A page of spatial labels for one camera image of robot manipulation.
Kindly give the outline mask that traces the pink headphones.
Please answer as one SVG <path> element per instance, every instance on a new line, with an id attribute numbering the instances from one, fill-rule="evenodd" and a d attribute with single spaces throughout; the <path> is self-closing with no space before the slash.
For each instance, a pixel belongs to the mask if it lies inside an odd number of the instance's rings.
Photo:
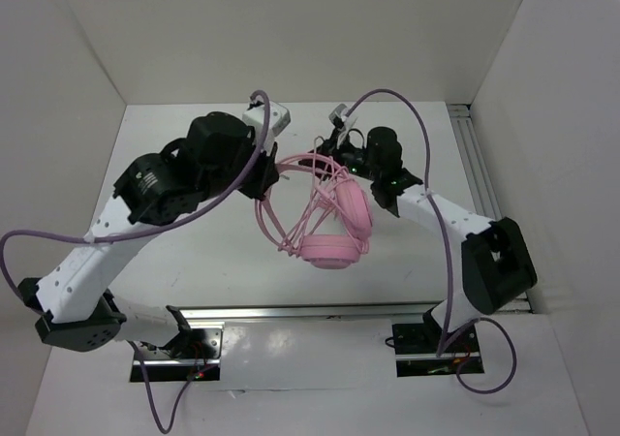
<path id="1" fill-rule="evenodd" d="M 279 252 L 319 269 L 344 269 L 369 251 L 373 214 L 366 192 L 333 158 L 317 152 L 293 155 L 276 164 L 280 175 L 309 176 L 308 200 L 286 227 L 272 206 L 271 192 L 255 203 L 255 218 Z"/>

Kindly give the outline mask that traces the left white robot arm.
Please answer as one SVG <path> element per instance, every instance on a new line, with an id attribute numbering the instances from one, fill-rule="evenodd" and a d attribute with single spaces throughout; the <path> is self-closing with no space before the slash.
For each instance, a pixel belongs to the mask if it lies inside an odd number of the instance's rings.
<path id="1" fill-rule="evenodd" d="M 139 156 L 113 185 L 97 221 L 67 258 L 43 278 L 17 289 L 40 311 L 43 343 L 90 352 L 110 341 L 136 341 L 171 358 L 199 341 L 179 308 L 150 307 L 114 296 L 109 285 L 139 251 L 184 214 L 214 207 L 239 191 L 260 200 L 279 174 L 277 137 L 290 124 L 286 109 L 253 105 L 241 117 L 221 111 L 195 118 L 186 137 Z"/>

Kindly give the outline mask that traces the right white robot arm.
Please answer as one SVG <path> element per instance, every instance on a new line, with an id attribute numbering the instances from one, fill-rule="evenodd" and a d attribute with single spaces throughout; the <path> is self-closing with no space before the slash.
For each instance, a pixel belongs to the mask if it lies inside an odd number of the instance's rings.
<path id="1" fill-rule="evenodd" d="M 402 146 L 392 129 L 371 129 L 361 147 L 334 130 L 319 152 L 369 180 L 379 207 L 436 234 L 448 249 L 449 295 L 422 317 L 422 338 L 430 349 L 445 350 L 459 329 L 494 314 L 537 284 L 518 224 L 508 217 L 478 215 L 426 189 L 424 181 L 404 167 Z"/>

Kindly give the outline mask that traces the aluminium side rail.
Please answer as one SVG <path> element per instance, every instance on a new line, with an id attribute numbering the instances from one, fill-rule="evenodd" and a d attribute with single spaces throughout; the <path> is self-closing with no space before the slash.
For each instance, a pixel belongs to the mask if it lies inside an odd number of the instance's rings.
<path id="1" fill-rule="evenodd" d="M 447 109 L 476 212 L 498 221 L 503 215 L 481 153 L 470 109 L 466 105 L 447 105 Z"/>

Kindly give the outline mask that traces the aluminium front rail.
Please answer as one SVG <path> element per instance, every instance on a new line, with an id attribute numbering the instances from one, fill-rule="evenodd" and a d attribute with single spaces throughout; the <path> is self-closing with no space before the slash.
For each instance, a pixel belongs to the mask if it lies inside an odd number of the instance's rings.
<path id="1" fill-rule="evenodd" d="M 421 316 L 433 303 L 363 303 L 178 307 L 188 322 L 366 319 Z"/>

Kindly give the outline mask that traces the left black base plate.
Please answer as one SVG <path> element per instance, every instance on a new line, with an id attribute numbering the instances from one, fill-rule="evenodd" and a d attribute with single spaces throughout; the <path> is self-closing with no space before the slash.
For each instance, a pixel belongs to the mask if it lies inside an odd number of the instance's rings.
<path id="1" fill-rule="evenodd" d="M 192 327 L 188 345 L 170 352 L 138 343 L 152 383 L 181 383 L 192 377 L 196 382 L 216 382 L 221 375 L 224 324 L 202 323 Z"/>

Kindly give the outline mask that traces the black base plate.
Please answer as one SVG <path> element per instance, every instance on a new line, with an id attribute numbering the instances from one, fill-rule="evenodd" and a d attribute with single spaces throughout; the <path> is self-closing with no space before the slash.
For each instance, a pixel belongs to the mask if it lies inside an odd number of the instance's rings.
<path id="1" fill-rule="evenodd" d="M 216 382 L 221 375 L 224 324 L 202 323 L 192 327 L 188 345 L 170 352 L 138 343 L 152 383 L 181 383 L 192 377 L 196 382 Z"/>
<path id="2" fill-rule="evenodd" d="M 474 327 L 459 336 L 441 356 L 436 355 L 437 345 L 426 337 L 422 323 L 393 324 L 391 328 L 385 343 L 394 351 L 399 378 L 454 375 L 459 366 L 462 374 L 484 372 Z"/>

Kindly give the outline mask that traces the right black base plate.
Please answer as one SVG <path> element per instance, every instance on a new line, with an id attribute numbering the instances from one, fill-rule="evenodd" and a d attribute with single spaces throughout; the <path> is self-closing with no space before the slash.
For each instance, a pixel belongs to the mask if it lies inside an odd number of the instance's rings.
<path id="1" fill-rule="evenodd" d="M 385 343 L 394 351 L 399 378 L 454 375 L 459 366 L 462 374 L 484 372 L 474 327 L 459 336 L 441 356 L 436 355 L 437 345 L 426 337 L 422 323 L 393 324 L 391 328 Z"/>

